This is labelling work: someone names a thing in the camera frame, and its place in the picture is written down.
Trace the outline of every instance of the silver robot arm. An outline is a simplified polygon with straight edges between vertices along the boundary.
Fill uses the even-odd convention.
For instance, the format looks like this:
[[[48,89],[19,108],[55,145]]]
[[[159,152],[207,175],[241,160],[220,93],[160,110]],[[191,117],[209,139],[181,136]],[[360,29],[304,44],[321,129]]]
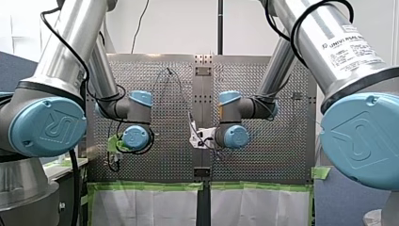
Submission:
[[[82,87],[89,62],[95,99],[107,118],[133,123],[123,133],[129,150],[144,149],[152,139],[150,112],[152,96],[133,91],[121,99],[106,54],[98,40],[104,15],[116,0],[69,0],[62,10],[55,31],[67,42],[85,65],[56,35],[52,35],[30,78],[20,81],[12,98],[0,101],[0,152],[29,157],[57,156],[73,149],[86,132]]]
[[[215,143],[243,147],[248,134],[241,119],[267,119],[277,113],[273,97],[296,56],[326,96],[320,136],[331,162],[363,185],[398,190],[399,96],[397,90],[387,88],[397,80],[399,68],[385,63],[350,23],[353,9],[348,2],[268,2],[268,11],[279,17],[288,38],[280,39],[255,98],[242,98],[237,91],[220,93],[220,126],[212,133]],[[332,2],[347,6],[351,18]]]

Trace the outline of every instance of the metal bracket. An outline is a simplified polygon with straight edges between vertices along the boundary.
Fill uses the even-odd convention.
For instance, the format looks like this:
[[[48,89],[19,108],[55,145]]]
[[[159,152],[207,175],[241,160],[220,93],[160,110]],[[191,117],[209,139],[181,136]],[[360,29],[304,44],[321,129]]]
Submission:
[[[196,67],[196,76],[211,76],[211,67]]]
[[[303,94],[302,92],[293,92],[292,99],[295,101],[299,101],[303,99]]]
[[[194,168],[194,176],[195,177],[210,177],[211,169],[210,168]]]

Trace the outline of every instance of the light blue joint cover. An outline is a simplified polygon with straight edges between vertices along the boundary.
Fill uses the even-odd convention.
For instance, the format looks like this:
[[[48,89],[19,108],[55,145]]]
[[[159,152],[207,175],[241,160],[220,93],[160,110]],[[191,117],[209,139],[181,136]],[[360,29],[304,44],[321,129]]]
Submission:
[[[241,99],[241,93],[239,91],[224,91],[219,94],[220,105],[226,105],[238,99]]]
[[[73,149],[86,132],[85,112],[64,97],[43,98],[22,109],[8,129],[9,143],[20,154],[53,157]]]
[[[357,93],[325,114],[323,149],[337,169],[365,186],[399,190],[399,97]]]
[[[131,91],[129,98],[142,105],[152,107],[152,94],[150,92],[141,90]]]
[[[240,149],[249,143],[249,134],[247,129],[241,125],[231,126],[226,130],[224,136],[226,147],[232,149]]]
[[[125,130],[122,137],[123,145],[133,151],[140,151],[149,142],[149,133],[139,125],[132,125]]]

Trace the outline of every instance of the perforated metal panel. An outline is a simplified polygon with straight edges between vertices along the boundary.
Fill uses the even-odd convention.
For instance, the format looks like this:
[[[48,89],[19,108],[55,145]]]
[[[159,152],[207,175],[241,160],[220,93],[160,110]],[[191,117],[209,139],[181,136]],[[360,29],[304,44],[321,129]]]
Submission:
[[[240,90],[253,95],[265,73],[268,60],[258,57],[235,60],[215,58],[214,124],[217,124],[218,93]],[[308,70],[297,64],[287,86],[279,94],[279,114],[274,121],[244,120],[251,141],[242,150],[223,150],[213,157],[213,181],[266,181],[308,184],[311,178],[315,84]],[[301,100],[293,96],[301,94]]]
[[[182,81],[186,100],[191,99],[192,56],[111,56],[110,65],[118,84],[128,91],[140,89],[153,94],[152,130],[155,142],[144,155],[124,154],[120,172],[109,170],[105,164],[107,131],[110,121],[95,117],[94,139],[97,150],[89,162],[90,181],[155,181],[192,182],[193,166],[187,123],[187,103],[184,101],[176,77],[169,75],[166,67],[174,70]],[[117,128],[114,123],[111,135]]]
[[[188,142],[190,134],[186,108],[188,105],[191,110],[192,102],[197,100],[192,96],[193,80],[201,81],[193,79],[195,67],[198,66],[194,56],[114,55],[109,59],[119,84],[127,90],[142,89],[153,92],[152,129],[156,138],[149,153],[141,156],[125,154],[121,171],[112,172],[105,162],[109,121],[94,116],[93,102],[88,99],[89,180],[192,182],[193,162],[202,162],[205,164],[203,167],[207,167],[207,161],[202,161],[204,155],[197,154],[202,151],[195,150],[193,155],[193,149]],[[215,56],[213,62],[208,62],[207,65],[213,68],[213,85],[212,80],[211,85],[203,81],[195,84],[197,88],[202,86],[202,95],[214,98],[213,109],[200,109],[197,102],[194,110],[209,112],[213,125],[218,125],[218,93],[234,89],[242,91],[246,96],[254,94],[268,60],[269,57],[265,56]],[[180,76],[187,104],[179,92],[175,78],[165,71],[166,67],[175,70]],[[160,72],[162,74],[159,82],[154,85]],[[294,93],[301,93],[303,98],[293,100]],[[278,116],[272,122],[244,121],[250,132],[251,142],[243,150],[224,150],[219,158],[213,158],[216,159],[211,164],[214,168],[213,181],[309,183],[314,152],[314,121],[311,117],[314,116],[315,95],[315,84],[308,71],[296,66],[290,82],[279,95]],[[199,117],[196,119],[197,123],[202,124],[209,117]],[[111,135],[115,134],[116,126],[114,123]]]

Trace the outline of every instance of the metal stand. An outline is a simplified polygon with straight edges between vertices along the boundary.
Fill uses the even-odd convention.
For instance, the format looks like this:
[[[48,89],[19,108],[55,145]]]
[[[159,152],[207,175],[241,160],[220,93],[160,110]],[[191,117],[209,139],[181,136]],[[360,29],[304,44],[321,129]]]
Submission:
[[[0,216],[7,226],[56,226],[58,184],[48,183],[38,158],[0,163]]]
[[[382,210],[373,210],[364,216],[365,226],[399,225],[399,192],[393,191]]]
[[[382,226],[399,225],[399,192],[393,191],[382,209]]]

